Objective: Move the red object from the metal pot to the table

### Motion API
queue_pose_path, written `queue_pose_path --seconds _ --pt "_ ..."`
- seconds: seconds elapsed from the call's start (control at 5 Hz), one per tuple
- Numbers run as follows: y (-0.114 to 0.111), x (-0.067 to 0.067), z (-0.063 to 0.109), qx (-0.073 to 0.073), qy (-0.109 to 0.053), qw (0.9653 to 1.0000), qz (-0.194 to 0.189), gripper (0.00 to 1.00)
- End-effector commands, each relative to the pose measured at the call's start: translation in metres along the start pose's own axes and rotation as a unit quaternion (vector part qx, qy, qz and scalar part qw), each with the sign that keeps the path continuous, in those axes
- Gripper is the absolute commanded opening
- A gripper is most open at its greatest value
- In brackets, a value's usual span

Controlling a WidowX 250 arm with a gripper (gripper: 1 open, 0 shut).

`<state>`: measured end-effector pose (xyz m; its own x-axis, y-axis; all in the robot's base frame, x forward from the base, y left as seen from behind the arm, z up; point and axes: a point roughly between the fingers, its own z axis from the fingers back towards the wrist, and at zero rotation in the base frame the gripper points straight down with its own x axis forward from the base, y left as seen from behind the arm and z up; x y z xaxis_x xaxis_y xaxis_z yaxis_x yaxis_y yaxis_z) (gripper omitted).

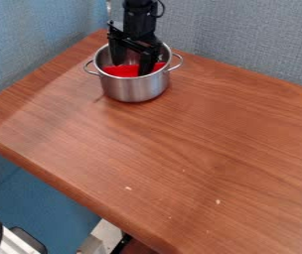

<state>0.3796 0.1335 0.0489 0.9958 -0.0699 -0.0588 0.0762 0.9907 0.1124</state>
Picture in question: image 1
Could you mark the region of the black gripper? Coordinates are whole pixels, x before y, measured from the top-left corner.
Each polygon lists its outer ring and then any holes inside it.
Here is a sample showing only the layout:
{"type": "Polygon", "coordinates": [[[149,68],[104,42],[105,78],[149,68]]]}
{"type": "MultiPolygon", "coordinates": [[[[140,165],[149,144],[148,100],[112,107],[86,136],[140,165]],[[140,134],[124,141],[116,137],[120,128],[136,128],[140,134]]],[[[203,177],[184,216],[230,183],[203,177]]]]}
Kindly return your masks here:
{"type": "Polygon", "coordinates": [[[125,50],[139,49],[139,75],[147,75],[159,60],[160,41],[155,36],[156,20],[163,16],[160,0],[122,0],[122,22],[108,21],[108,45],[112,63],[124,62],[125,50]]]}

